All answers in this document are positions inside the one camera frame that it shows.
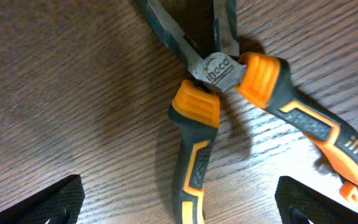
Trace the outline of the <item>orange black long-nose pliers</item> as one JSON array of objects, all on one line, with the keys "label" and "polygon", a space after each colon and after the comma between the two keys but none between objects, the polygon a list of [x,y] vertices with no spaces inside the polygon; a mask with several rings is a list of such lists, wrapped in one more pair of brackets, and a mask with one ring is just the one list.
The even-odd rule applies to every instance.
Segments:
[{"label": "orange black long-nose pliers", "polygon": [[139,8],[160,40],[191,73],[181,83],[169,118],[181,132],[172,183],[177,223],[203,223],[204,177],[219,129],[217,90],[237,90],[256,107],[298,128],[318,146],[340,175],[341,196],[358,202],[358,132],[346,121],[298,91],[286,60],[256,52],[241,53],[236,3],[213,1],[214,52],[200,55],[185,31],[159,1]]}]

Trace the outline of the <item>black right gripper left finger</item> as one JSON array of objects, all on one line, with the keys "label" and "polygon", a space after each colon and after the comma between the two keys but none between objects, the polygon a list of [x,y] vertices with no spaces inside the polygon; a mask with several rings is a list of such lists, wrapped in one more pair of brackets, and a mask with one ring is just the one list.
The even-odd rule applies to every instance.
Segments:
[{"label": "black right gripper left finger", "polygon": [[0,224],[76,224],[85,199],[79,174],[68,175],[0,212]]}]

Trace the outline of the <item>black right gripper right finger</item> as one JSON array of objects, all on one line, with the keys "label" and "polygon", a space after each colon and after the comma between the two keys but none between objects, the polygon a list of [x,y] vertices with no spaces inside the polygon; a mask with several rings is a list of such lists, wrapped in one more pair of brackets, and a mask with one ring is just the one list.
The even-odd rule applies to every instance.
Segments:
[{"label": "black right gripper right finger", "polygon": [[283,224],[353,224],[358,213],[307,185],[281,176],[275,201]]}]

